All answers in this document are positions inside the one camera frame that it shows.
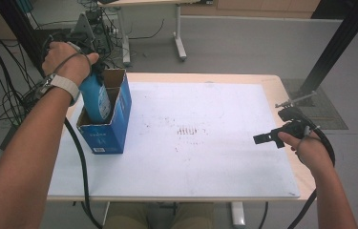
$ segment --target gray floor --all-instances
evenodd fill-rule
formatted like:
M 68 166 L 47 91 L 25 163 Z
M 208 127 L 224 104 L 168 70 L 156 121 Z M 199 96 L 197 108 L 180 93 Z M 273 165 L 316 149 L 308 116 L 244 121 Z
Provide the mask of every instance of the gray floor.
M 183 17 L 181 38 L 188 55 L 185 62 L 177 57 L 172 38 L 174 22 L 166 20 L 164 24 L 156 37 L 131 41 L 132 67 L 128 72 L 268 73 L 281 78 L 305 78 L 340 21 Z M 159 22 L 147 26 L 135 24 L 131 36 L 148 35 L 158 26 Z M 348 126 L 348 130 L 326 133 L 335 149 L 336 168 L 358 221 L 358 35 L 321 86 Z M 0 140 L 8 127 L 8 123 L 0 124 Z M 258 228 L 263 202 L 243 205 L 247 228 Z M 232 228 L 227 206 L 217 203 L 215 228 Z M 285 228 L 302 206 L 298 201 L 269 202 L 264 228 Z M 93 203 L 98 219 L 103 207 L 103 203 Z M 171 209 L 151 209 L 155 229 L 168 228 L 172 217 Z M 49 202 L 41 228 L 94 227 L 80 206 Z M 317 228 L 316 205 L 298 228 Z

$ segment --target table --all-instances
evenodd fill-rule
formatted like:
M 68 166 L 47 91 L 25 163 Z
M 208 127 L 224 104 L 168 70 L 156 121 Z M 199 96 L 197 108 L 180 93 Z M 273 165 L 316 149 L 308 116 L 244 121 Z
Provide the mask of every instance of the table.
M 199 83 L 204 84 L 205 82 L 209 82 L 210 85 L 211 82 L 213 83 L 220 83 L 220 84 L 248 84 L 248 85 L 258 85 L 261 86 L 263 89 L 263 94 L 265 95 L 265 98 L 267 100 L 267 112 L 273 114 L 273 120 L 275 122 L 276 126 L 283 125 L 280 118 L 275 114 L 278 112 L 277 109 L 275 109 L 275 104 L 281 103 L 287 100 L 287 95 L 284 90 L 284 87 L 282 85 L 282 82 L 279 77 L 275 75 L 248 75 L 248 74 L 190 74 L 190 73 L 127 73 L 128 75 L 128 81 L 130 83 L 138 83 L 138 82 L 153 82 L 155 84 L 164 82 L 164 83 Z M 136 97 L 133 96 L 133 106 L 136 103 Z M 130 124 L 128 127 L 128 132 L 130 132 L 130 127 L 133 127 L 132 125 L 135 123 L 133 115 L 135 115 L 135 109 L 133 107 L 133 110 L 131 112 L 131 119 Z M 268 133 L 271 129 L 260 130 L 260 133 Z M 194 129 L 187 130 L 191 134 L 191 132 L 194 132 Z M 74 150 L 74 148 L 68 148 L 68 152 L 65 152 L 65 141 L 64 136 L 62 136 L 61 141 L 61 147 L 60 152 L 58 156 L 58 160 L 56 161 L 55 169 L 53 171 L 53 180 L 50 187 L 48 199 L 49 200 L 76 200 L 80 201 L 83 199 L 83 189 L 82 189 L 82 176 L 81 176 L 81 169 L 80 169 L 80 163 L 78 160 L 77 152 Z M 127 190 L 129 189 L 130 182 L 126 182 L 126 180 L 119 180 L 122 184 L 128 185 L 125 187 L 125 190 L 122 186 L 118 185 L 111 185 L 111 188 L 114 188 L 116 190 L 113 190 L 112 192 L 122 192 L 124 195 L 116 195 L 110 193 L 104 195 L 102 193 L 101 184 L 104 182 L 105 177 L 118 177 L 120 174 L 116 171 L 114 171 L 114 174 L 112 175 L 105 175 L 105 174 L 99 174 L 98 170 L 96 170 L 93 166 L 93 163 L 95 166 L 121 166 L 121 164 L 118 165 L 119 161 L 122 161 L 123 157 L 121 156 L 111 156 L 113 158 L 113 165 L 108 164 L 110 162 L 107 162 L 104 164 L 104 161 L 106 160 L 106 157 L 102 156 L 93 156 L 90 152 L 90 149 L 88 146 L 84 146 L 85 142 L 82 142 L 83 148 L 85 148 L 85 154 L 86 159 L 88 163 L 88 170 L 89 170 L 89 185 L 91 188 L 91 199 L 92 200 L 102 200 L 102 201 L 245 201 L 245 200 L 284 200 L 284 199 L 307 199 L 310 195 L 311 191 L 315 188 L 313 178 L 310 175 L 310 172 L 307 170 L 307 168 L 301 164 L 301 162 L 298 160 L 298 158 L 293 155 L 293 153 L 290 150 L 286 150 L 286 158 L 289 160 L 291 173 L 295 177 L 296 184 L 298 185 L 298 190 L 300 192 L 299 197 L 295 194 L 293 195 L 285 195 L 283 197 L 274 197 L 270 195 L 262 195 L 262 196 L 242 196 L 242 195 L 235 195 L 235 196 L 200 196 L 197 193 L 197 190 L 187 189 L 186 191 L 183 191 L 183 195 L 180 193 L 174 193 L 172 196 L 165 195 L 162 193 L 161 190 L 151 190 L 151 192 L 154 192 L 152 195 L 141 196 L 138 195 L 134 191 Z M 274 152 L 278 152 L 277 148 L 275 148 L 275 144 L 273 142 L 263 144 L 266 147 L 272 147 L 271 150 Z M 148 160 L 146 156 L 142 155 L 141 158 L 146 163 L 151 163 L 152 160 Z M 188 159 L 191 158 L 185 158 L 182 163 L 191 164 Z M 152 168 L 153 174 L 162 173 L 163 171 L 163 164 L 157 163 L 155 165 L 150 164 L 143 164 L 143 166 L 148 166 L 148 168 Z M 137 171 L 133 172 L 133 176 L 138 176 Z M 147 182 L 155 182 L 155 180 L 158 180 L 157 178 L 151 178 L 149 180 L 146 180 Z M 141 183 L 141 180 L 135 181 L 139 184 L 136 185 L 143 185 L 144 187 L 149 186 L 149 183 Z M 189 180 L 189 184 L 194 184 L 194 180 Z M 166 185 L 168 192 L 169 188 L 172 187 L 169 185 Z
M 181 36 L 180 36 L 180 4 L 188 4 L 188 3 L 195 3 L 200 0 L 118 0 L 113 3 L 109 4 L 101 4 L 98 2 L 98 5 L 102 8 L 114 8 L 117 10 L 118 22 L 119 22 L 119 29 L 122 36 L 122 61 L 125 66 L 131 65 L 131 57 L 130 57 L 130 48 L 129 48 L 129 38 L 125 32 L 124 28 L 124 13 L 123 9 L 128 7 L 136 7 L 141 6 L 142 13 L 146 9 L 143 7 L 146 6 L 154 6 L 154 5 L 175 5 L 176 6 L 176 31 L 173 33 L 176 46 L 179 51 L 179 57 L 181 60 L 185 60 L 187 58 L 187 54 L 185 53 L 184 46 L 182 45 Z

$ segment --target blue box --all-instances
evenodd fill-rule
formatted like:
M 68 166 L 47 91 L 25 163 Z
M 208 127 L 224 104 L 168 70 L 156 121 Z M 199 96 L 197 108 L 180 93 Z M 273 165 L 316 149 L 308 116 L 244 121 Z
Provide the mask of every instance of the blue box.
M 132 104 L 128 79 L 125 70 L 105 70 L 103 76 L 113 111 L 111 120 L 92 124 L 83 108 L 76 125 L 95 155 L 122 154 Z

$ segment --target desk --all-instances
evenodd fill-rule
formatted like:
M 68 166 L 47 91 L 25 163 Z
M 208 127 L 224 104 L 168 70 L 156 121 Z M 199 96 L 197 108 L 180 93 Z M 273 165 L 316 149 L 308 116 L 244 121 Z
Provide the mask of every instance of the desk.
M 124 25 L 124 14 L 123 9 L 128 7 L 136 7 L 136 6 L 152 6 L 152 5 L 176 5 L 176 32 L 173 33 L 176 46 L 179 51 L 179 57 L 181 60 L 185 60 L 187 58 L 187 54 L 185 53 L 184 46 L 182 45 L 181 36 L 180 36 L 180 4 L 186 3 L 195 3 L 200 0 L 118 0 L 109 4 L 101 4 L 98 5 L 102 8 L 115 8 L 117 10 L 118 22 L 119 22 L 119 30 L 122 36 L 122 61 L 125 66 L 129 66 L 131 64 L 130 57 L 130 49 L 129 49 L 129 38 L 125 32 Z
M 200 83 L 201 85 L 211 85 L 211 82 L 219 83 L 219 84 L 243 84 L 243 85 L 257 85 L 263 89 L 263 94 L 265 95 L 265 98 L 267 100 L 267 113 L 273 114 L 272 121 L 275 123 L 274 126 L 281 126 L 283 125 L 280 118 L 276 115 L 278 112 L 277 109 L 275 109 L 276 103 L 281 103 L 287 100 L 287 95 L 284 90 L 283 84 L 279 77 L 275 75 L 248 75 L 248 74 L 186 74 L 186 73 L 127 73 L 128 75 L 128 81 L 130 83 L 138 83 L 138 82 L 152 82 L 152 83 L 160 83 L 160 82 L 174 82 L 176 84 L 179 83 Z M 135 128 L 135 124 L 137 124 L 137 117 L 140 115 L 138 112 L 135 112 L 135 104 L 137 102 L 137 92 L 138 87 L 136 87 L 136 90 L 133 91 L 133 110 L 131 111 L 131 119 L 128 126 L 128 134 L 127 134 L 127 142 L 126 142 L 126 148 L 123 155 L 117 155 L 117 156 L 94 156 L 89 147 L 85 144 L 84 140 L 80 137 L 80 134 L 77 133 L 77 135 L 80 137 L 83 149 L 85 150 L 85 155 L 88 163 L 88 173 L 89 173 L 89 186 L 90 186 L 90 192 L 91 192 L 91 199 L 92 200 L 101 200 L 101 201 L 245 201 L 245 200 L 284 200 L 284 199 L 307 199 L 307 197 L 310 195 L 311 191 L 315 188 L 313 178 L 310 175 L 310 172 L 307 170 L 307 168 L 299 162 L 298 158 L 295 157 L 295 155 L 290 151 L 285 151 L 284 156 L 285 160 L 288 160 L 290 163 L 290 173 L 293 174 L 295 177 L 296 184 L 298 185 L 298 189 L 300 192 L 300 197 L 296 197 L 296 194 L 282 194 L 281 197 L 272 196 L 270 193 L 266 193 L 263 188 L 259 191 L 257 195 L 249 196 L 247 194 L 247 190 L 244 191 L 244 195 L 237 195 L 236 192 L 233 193 L 233 190 L 224 190 L 222 188 L 225 188 L 226 186 L 230 188 L 230 182 L 223 182 L 220 186 L 221 193 L 217 195 L 217 193 L 213 193 L 213 195 L 209 194 L 203 194 L 202 190 L 195 190 L 192 189 L 191 185 L 197 185 L 195 182 L 203 182 L 203 178 L 199 178 L 197 176 L 203 176 L 202 173 L 194 173 L 191 176 L 184 177 L 184 179 L 187 179 L 187 182 L 183 182 L 184 184 L 187 183 L 187 187 L 180 187 L 179 184 L 182 182 L 182 180 L 174 180 L 174 177 L 172 179 L 167 178 L 167 183 L 165 185 L 162 185 L 162 187 L 158 187 L 157 183 L 159 181 L 158 177 L 147 177 L 143 174 L 140 174 L 137 171 L 137 168 L 132 168 L 132 173 L 129 174 L 130 177 L 124 177 L 122 174 L 122 171 L 127 171 L 127 166 L 133 166 L 133 165 L 127 165 L 124 167 L 123 164 L 120 162 L 123 162 L 124 158 L 128 158 L 125 156 L 132 156 L 130 154 L 135 154 L 135 152 L 132 152 L 132 148 L 130 148 L 129 145 L 133 144 L 134 141 L 139 141 L 143 139 L 148 139 L 146 137 L 146 133 L 143 133 L 142 138 L 132 139 L 130 135 L 130 130 L 132 128 Z M 254 121 L 263 121 L 263 118 L 258 118 Z M 271 129 L 268 129 L 268 127 L 263 127 L 263 130 L 259 130 L 259 133 L 256 134 L 262 134 L 262 133 L 268 133 L 271 131 Z M 73 143 L 69 141 L 65 141 L 65 138 L 67 137 L 67 133 L 64 133 L 62 136 L 61 146 L 59 150 L 58 159 L 55 164 L 55 168 L 53 171 L 53 180 L 51 183 L 50 191 L 48 194 L 49 200 L 76 200 L 81 201 L 83 199 L 83 186 L 82 186 L 82 175 L 81 175 L 81 167 L 80 162 L 78 160 L 78 154 L 75 151 L 73 147 Z M 158 141 L 167 141 L 166 139 L 158 139 Z M 224 146 L 225 144 L 236 144 L 236 142 L 223 142 L 221 145 Z M 261 147 L 268 147 L 265 149 L 269 149 L 272 151 L 271 153 L 274 153 L 273 155 L 280 155 L 282 153 L 281 150 L 277 150 L 275 147 L 275 144 L 273 142 L 266 143 L 263 145 L 254 146 L 256 147 L 254 149 L 261 149 Z M 158 145 L 155 146 L 155 151 L 159 150 Z M 163 165 L 168 165 L 168 161 L 161 161 L 163 155 L 158 155 L 160 157 L 154 157 L 153 159 L 149 159 L 149 157 L 152 157 L 152 152 L 147 152 L 146 155 L 144 154 L 138 154 L 134 155 L 132 158 L 141 158 L 142 163 L 137 166 L 143 166 L 143 168 L 148 169 L 152 172 L 152 176 L 160 174 L 161 176 L 165 174 L 163 172 L 163 169 L 171 169 L 170 168 L 163 168 Z M 239 160 L 242 160 L 242 154 L 237 154 L 236 156 L 239 156 Z M 225 158 L 232 158 L 230 155 L 223 156 L 222 159 Z M 178 163 L 182 163 L 184 165 L 191 165 L 191 157 L 186 158 L 179 158 L 177 159 Z M 198 165 L 200 168 L 204 168 L 204 162 L 199 163 Z M 102 167 L 115 167 L 119 166 L 120 170 L 114 170 L 112 174 L 104 174 L 99 173 L 97 170 L 97 166 Z M 184 170 L 185 167 L 175 167 L 178 174 L 183 174 L 186 172 Z M 241 167 L 234 168 L 241 168 L 238 172 L 235 171 L 236 176 L 231 176 L 231 173 L 227 173 L 227 176 L 225 177 L 225 174 L 220 175 L 224 176 L 225 181 L 233 179 L 236 180 L 236 177 L 241 177 L 242 180 L 250 180 L 246 176 L 246 172 L 242 171 Z M 101 190 L 104 188 L 104 183 L 106 184 L 105 187 L 108 189 L 109 193 L 104 194 L 104 191 Z M 143 192 L 146 194 L 142 194 L 140 188 L 132 188 L 130 187 L 143 187 Z

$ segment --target black pole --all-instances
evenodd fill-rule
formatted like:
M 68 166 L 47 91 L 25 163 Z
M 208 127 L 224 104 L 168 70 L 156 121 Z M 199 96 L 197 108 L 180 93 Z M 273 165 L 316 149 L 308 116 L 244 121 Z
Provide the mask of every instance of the black pole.
M 19 8 L 16 0 L 0 0 L 0 14 L 23 46 L 35 68 L 42 73 L 42 45 L 38 42 L 30 21 Z
M 322 52 L 315 66 L 309 73 L 300 90 L 291 96 L 293 98 L 310 94 L 316 91 L 322 81 L 325 79 L 336 61 L 345 51 L 354 36 L 358 32 L 358 1 L 347 14 L 342 24 L 339 26 L 333 37 Z

